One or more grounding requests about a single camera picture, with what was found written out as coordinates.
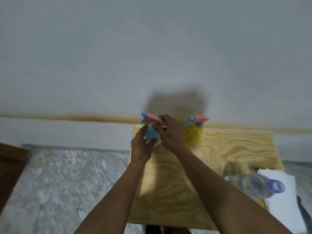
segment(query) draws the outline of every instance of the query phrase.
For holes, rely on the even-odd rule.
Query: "plywood surface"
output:
[[[140,128],[134,127],[133,136]],[[267,133],[204,130],[191,150],[223,177],[257,168],[284,170]],[[179,161],[161,145],[146,163],[128,222],[216,230]]]

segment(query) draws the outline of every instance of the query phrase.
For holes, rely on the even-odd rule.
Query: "forearm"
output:
[[[123,233],[143,168],[143,163],[131,162],[75,233]]]
[[[221,233],[290,233],[269,212],[226,182],[188,148],[173,153]]]

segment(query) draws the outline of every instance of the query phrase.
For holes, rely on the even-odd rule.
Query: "wall stain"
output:
[[[136,125],[142,119],[139,117],[115,117],[103,116],[96,114],[68,114],[68,115],[10,115],[0,114],[0,117],[17,118],[17,119],[39,119],[39,120],[57,120],[57,121],[74,121],[74,122],[100,122],[100,123],[119,123]],[[176,118],[179,124],[187,121]],[[287,133],[287,134],[312,134],[312,128],[300,127],[275,127],[265,124],[227,124],[218,122],[206,122],[204,128],[216,130],[239,130],[239,131],[256,131],[270,133]]]

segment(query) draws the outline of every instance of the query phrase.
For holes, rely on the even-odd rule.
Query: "marble floor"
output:
[[[73,233],[123,174],[128,159],[129,151],[33,149],[0,216],[0,233]],[[303,205],[312,211],[311,164],[284,165],[297,178]],[[127,224],[125,233],[143,234],[144,226]]]

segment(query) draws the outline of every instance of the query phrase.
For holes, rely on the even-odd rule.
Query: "plastic water bottle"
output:
[[[284,184],[261,174],[227,176],[225,180],[251,197],[270,198],[274,194],[285,191]]]

